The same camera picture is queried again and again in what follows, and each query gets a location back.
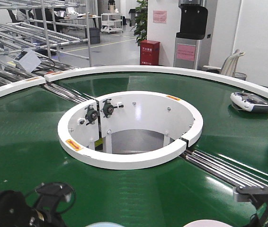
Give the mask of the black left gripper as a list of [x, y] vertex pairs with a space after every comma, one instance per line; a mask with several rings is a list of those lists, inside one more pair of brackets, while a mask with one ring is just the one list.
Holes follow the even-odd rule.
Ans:
[[76, 201], [67, 183], [42, 183], [26, 195], [0, 191], [0, 227], [65, 227], [62, 214]]

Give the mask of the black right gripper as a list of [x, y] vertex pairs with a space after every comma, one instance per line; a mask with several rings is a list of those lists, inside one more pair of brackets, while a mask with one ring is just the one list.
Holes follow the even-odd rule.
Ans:
[[237, 202], [251, 202], [256, 209], [247, 227], [268, 227], [268, 186], [233, 187], [233, 198]]

